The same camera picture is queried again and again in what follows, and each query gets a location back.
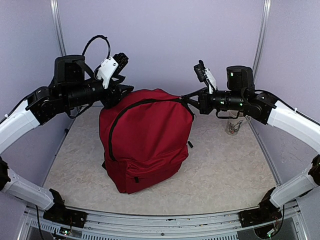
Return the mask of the red student backpack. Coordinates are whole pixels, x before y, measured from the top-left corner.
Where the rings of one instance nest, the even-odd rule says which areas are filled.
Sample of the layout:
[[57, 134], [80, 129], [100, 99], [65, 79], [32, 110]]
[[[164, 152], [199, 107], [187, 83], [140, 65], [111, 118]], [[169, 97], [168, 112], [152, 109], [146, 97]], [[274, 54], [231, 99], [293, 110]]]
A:
[[188, 157], [194, 114], [162, 89], [129, 93], [99, 114], [104, 167], [122, 194], [139, 192], [176, 174]]

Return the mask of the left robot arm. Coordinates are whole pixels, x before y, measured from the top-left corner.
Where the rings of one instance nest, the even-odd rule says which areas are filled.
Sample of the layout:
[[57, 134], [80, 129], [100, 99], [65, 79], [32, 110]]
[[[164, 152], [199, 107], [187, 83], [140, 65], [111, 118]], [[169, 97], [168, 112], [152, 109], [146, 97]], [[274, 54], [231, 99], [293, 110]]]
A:
[[[120, 74], [129, 58], [123, 53], [109, 56], [96, 70], [85, 63], [84, 55], [66, 55], [54, 61], [54, 76], [49, 86], [42, 86], [24, 97], [0, 122], [0, 151], [4, 152], [26, 133], [44, 125], [56, 115], [84, 106], [89, 109], [101, 102], [107, 109], [117, 105], [134, 88], [123, 85]], [[16, 174], [5, 161], [0, 162], [0, 190], [50, 212], [63, 223], [70, 218], [61, 195], [38, 186]]]

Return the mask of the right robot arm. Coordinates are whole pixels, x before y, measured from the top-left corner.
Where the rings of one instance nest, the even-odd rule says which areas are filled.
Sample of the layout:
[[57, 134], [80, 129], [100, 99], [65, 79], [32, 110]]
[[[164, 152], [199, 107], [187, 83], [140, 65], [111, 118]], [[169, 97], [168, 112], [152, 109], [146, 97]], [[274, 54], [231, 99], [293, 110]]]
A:
[[[251, 67], [234, 65], [226, 68], [227, 90], [218, 90], [216, 79], [209, 68], [200, 61], [193, 67], [199, 82], [205, 88], [183, 95], [181, 98], [208, 115], [213, 110], [236, 111], [238, 114], [274, 128], [278, 128], [304, 142], [316, 152], [320, 151], [320, 124], [289, 106], [279, 97], [265, 90], [256, 90]], [[303, 196], [320, 185], [320, 157], [317, 155], [311, 167], [284, 184], [270, 190], [256, 210], [256, 218], [266, 222], [276, 209]]]

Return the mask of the white ceramic mug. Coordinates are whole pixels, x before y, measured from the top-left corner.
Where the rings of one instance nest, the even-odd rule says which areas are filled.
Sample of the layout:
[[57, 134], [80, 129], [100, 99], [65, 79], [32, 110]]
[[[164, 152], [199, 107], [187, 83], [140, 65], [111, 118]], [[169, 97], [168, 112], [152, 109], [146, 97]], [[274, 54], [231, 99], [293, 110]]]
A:
[[230, 136], [235, 136], [240, 131], [241, 127], [251, 121], [250, 116], [238, 116], [231, 115], [226, 122], [225, 132]]

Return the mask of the left aluminium frame post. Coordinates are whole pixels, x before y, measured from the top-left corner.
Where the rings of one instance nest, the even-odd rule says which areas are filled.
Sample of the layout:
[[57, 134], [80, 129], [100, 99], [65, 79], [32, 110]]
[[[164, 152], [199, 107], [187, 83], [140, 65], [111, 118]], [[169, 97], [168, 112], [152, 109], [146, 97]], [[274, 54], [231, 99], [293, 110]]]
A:
[[66, 55], [66, 47], [63, 36], [62, 23], [60, 18], [59, 4], [57, 0], [50, 0], [50, 8], [53, 19], [55, 35], [57, 38], [58, 49], [61, 56]]

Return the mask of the aluminium frame post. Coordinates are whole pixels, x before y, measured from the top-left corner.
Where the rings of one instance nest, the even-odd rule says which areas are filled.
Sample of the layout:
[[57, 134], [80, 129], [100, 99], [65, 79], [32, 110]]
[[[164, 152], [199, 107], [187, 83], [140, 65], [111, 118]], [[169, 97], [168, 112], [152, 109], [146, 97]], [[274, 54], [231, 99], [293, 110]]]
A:
[[254, 79], [257, 76], [263, 49], [264, 49], [264, 43], [265, 43], [265, 38], [267, 34], [267, 27], [269, 23], [271, 5], [272, 5], [271, 0], [264, 0], [261, 22], [260, 22], [260, 29], [258, 34], [258, 41], [257, 41], [257, 46], [256, 46], [255, 55], [253, 59], [253, 66], [252, 66]]
[[50, 0], [50, 8], [53, 19], [55, 35], [57, 38], [58, 49], [61, 56], [66, 55], [66, 47], [63, 36], [62, 23], [60, 18], [59, 4], [57, 0]]

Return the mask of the right aluminium frame post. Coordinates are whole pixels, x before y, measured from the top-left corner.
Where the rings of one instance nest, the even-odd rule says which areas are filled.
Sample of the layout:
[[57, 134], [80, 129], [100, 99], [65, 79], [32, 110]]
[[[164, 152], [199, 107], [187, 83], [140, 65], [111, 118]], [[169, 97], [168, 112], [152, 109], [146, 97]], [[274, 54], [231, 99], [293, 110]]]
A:
[[264, 43], [265, 43], [265, 38], [267, 34], [267, 27], [269, 23], [271, 5], [272, 5], [271, 0], [264, 0], [261, 22], [260, 22], [260, 29], [258, 34], [258, 41], [257, 41], [257, 46], [256, 46], [255, 55], [253, 59], [253, 66], [252, 66], [254, 79], [257, 76], [263, 49], [264, 49]]

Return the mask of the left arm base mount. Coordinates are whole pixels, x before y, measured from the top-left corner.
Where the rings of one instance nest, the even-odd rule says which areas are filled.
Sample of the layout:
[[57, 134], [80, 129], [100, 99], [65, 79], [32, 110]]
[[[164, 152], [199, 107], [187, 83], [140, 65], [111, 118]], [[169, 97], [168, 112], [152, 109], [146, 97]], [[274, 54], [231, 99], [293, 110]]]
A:
[[54, 223], [83, 229], [88, 214], [84, 211], [66, 208], [59, 192], [52, 188], [49, 191], [53, 197], [53, 206], [44, 211], [43, 218]]

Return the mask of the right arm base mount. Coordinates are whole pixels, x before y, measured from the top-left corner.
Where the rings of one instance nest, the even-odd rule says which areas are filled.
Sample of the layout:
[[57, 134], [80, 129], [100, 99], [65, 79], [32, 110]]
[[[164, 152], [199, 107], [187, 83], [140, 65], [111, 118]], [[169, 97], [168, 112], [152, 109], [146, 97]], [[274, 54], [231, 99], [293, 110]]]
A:
[[242, 228], [255, 226], [282, 218], [282, 213], [278, 206], [271, 203], [271, 194], [276, 188], [271, 188], [258, 204], [258, 208], [240, 211], [239, 221]]

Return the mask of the aluminium front rail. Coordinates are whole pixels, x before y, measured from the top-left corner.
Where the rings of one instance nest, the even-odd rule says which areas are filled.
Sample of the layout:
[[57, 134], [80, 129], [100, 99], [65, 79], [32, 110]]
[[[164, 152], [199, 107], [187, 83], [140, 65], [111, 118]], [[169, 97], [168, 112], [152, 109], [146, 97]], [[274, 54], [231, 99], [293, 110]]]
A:
[[296, 201], [285, 205], [284, 217], [245, 226], [239, 210], [195, 215], [132, 215], [84, 210], [83, 226], [43, 218], [27, 205], [17, 240], [308, 240]]

